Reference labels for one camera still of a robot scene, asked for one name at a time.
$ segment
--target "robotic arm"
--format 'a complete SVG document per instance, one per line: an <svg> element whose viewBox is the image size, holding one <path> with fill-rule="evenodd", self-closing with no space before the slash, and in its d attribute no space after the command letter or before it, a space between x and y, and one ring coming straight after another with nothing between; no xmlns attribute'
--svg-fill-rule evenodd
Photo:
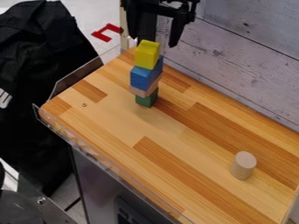
<svg viewBox="0 0 299 224"><path fill-rule="evenodd" d="M122 7L127 12L127 21L129 35L135 39L138 33L140 16L147 12L173 18L169 46L174 47L180 40L184 26L190 22L194 22L196 17L196 7L200 0L159 0L160 3L180 2L182 5L178 8L171 8L159 4L143 3L140 0L122 0Z"/></svg>

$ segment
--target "beige cylinder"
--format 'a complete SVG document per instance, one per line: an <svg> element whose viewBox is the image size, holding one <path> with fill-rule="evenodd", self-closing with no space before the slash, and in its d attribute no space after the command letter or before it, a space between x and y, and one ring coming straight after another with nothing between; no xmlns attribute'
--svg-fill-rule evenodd
<svg viewBox="0 0 299 224"><path fill-rule="evenodd" d="M253 154L247 151L240 151L234 158L231 173L237 179L248 179L252 175L256 163L257 161Z"/></svg>

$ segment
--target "white label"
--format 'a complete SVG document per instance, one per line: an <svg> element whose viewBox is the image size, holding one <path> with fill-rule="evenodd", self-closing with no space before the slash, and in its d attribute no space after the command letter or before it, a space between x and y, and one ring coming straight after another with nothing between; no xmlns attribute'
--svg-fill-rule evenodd
<svg viewBox="0 0 299 224"><path fill-rule="evenodd" d="M0 88L0 109L6 109L12 100L12 96Z"/></svg>

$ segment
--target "blue block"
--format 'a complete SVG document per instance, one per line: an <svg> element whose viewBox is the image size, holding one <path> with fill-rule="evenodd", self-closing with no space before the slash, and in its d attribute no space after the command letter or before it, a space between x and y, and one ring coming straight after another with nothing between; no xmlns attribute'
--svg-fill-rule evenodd
<svg viewBox="0 0 299 224"><path fill-rule="evenodd" d="M133 67L131 70L131 86L147 91L150 85L159 77L163 71L163 56L160 55L159 61L156 63L154 70Z"/></svg>

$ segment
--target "wooden tabletop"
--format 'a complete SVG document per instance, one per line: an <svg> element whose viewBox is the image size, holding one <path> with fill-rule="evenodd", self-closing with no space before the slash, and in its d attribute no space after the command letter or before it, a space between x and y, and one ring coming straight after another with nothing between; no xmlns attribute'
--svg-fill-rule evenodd
<svg viewBox="0 0 299 224"><path fill-rule="evenodd" d="M142 107L128 91L133 65L131 49L39 113L183 223L283 222L299 183L299 135L169 66L157 103ZM230 173L238 151L257 158L248 180Z"/></svg>

